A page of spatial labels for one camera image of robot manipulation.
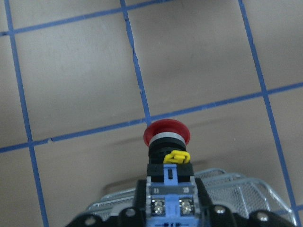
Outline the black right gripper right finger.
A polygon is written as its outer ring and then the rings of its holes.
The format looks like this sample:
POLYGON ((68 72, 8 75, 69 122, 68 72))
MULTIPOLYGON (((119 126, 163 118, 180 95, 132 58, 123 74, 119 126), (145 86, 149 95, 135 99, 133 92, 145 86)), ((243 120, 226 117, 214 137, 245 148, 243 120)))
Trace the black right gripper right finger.
POLYGON ((296 224, 294 212, 266 182, 246 177, 212 177, 202 183, 213 204, 223 205, 243 218, 257 210, 270 211, 296 224))

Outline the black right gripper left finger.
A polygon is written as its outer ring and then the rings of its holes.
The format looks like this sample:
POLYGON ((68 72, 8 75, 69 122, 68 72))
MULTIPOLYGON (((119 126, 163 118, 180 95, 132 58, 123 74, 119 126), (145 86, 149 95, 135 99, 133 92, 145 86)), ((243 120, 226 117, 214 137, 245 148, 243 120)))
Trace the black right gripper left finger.
POLYGON ((145 227, 146 180, 136 187, 103 196, 90 204, 68 227, 145 227))

